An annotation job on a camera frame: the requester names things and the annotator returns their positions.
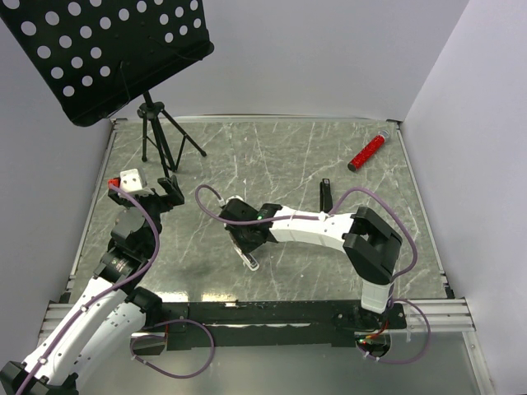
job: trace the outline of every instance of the red cylinder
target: red cylinder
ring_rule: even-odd
[[[388,136],[388,132],[383,130],[380,132],[380,134],[373,137],[373,140],[371,140],[364,148],[362,148],[362,151],[359,152],[352,160],[350,160],[350,162],[347,164],[347,167],[351,171],[359,170],[362,165],[364,165],[366,161],[370,159],[371,156],[379,150],[379,148],[382,147],[386,140],[388,140]]]

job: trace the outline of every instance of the red object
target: red object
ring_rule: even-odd
[[[110,185],[114,185],[115,187],[119,187],[119,184],[120,184],[121,180],[119,178],[117,179],[109,179],[108,180],[108,188],[110,187]]]
[[[371,140],[367,146],[362,148],[362,151],[357,154],[348,164],[347,167],[351,171],[357,171],[359,170],[362,165],[366,163],[368,159],[371,158],[373,154],[375,154],[379,148],[382,147],[382,145],[388,140],[388,133],[383,131],[382,134],[379,134]]]

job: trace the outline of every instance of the red wire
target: red wire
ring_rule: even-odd
[[[386,320],[385,324],[383,325],[382,329],[380,331],[378,331],[378,333],[375,333],[374,335],[370,335],[368,337],[366,337],[366,339],[375,339],[376,337],[378,337],[382,332],[384,332],[386,330],[386,328],[388,327],[388,320]]]

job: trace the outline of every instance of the gray marble table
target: gray marble table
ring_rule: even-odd
[[[417,266],[397,280],[399,297],[445,298],[440,270],[408,164],[393,123],[357,122],[206,122],[183,123],[208,153],[187,145],[178,172],[186,202],[162,217],[161,252],[142,280],[166,302],[213,300],[360,299],[361,281],[344,254],[320,246],[265,244],[254,252],[260,269],[251,272],[232,248],[222,224],[201,212],[194,201],[199,184],[210,184],[224,198],[241,195],[250,205],[277,202],[306,211],[319,210],[319,182],[328,178],[335,201],[351,186],[378,193],[400,215],[416,240]],[[177,153],[181,135],[163,123]],[[381,130],[391,138],[366,165],[352,173],[346,164]],[[103,183],[80,257],[71,302],[77,300],[105,251],[119,207],[106,196],[106,180],[120,170],[141,166],[150,185],[162,176],[159,157],[149,146],[141,162],[141,124],[119,122]],[[216,198],[203,200],[219,212]],[[341,212],[360,205],[375,209],[396,228],[371,198],[354,193]],[[404,243],[396,269],[411,259]]]

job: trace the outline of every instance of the perforated metal sheet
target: perforated metal sheet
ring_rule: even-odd
[[[0,17],[79,126],[214,48],[202,0],[0,0]]]

